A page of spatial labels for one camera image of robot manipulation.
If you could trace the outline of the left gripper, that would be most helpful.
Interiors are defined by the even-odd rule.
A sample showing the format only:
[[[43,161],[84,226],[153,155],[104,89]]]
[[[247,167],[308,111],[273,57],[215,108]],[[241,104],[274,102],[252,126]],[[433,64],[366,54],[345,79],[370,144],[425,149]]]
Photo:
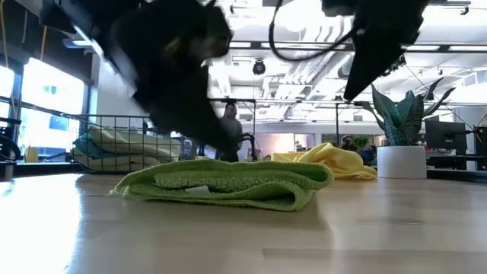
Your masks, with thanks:
[[[110,27],[110,58],[160,133],[178,132],[222,151],[236,141],[207,97],[204,61],[228,53],[232,32],[214,1],[152,1]]]

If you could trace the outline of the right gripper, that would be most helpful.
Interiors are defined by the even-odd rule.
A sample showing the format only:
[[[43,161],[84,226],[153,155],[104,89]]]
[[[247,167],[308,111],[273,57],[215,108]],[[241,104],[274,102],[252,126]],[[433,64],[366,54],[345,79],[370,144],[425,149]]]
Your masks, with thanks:
[[[355,55],[345,100],[354,100],[403,54],[400,44],[416,42],[428,4],[429,0],[322,0],[327,17],[353,16],[353,28],[364,31],[353,38]]]

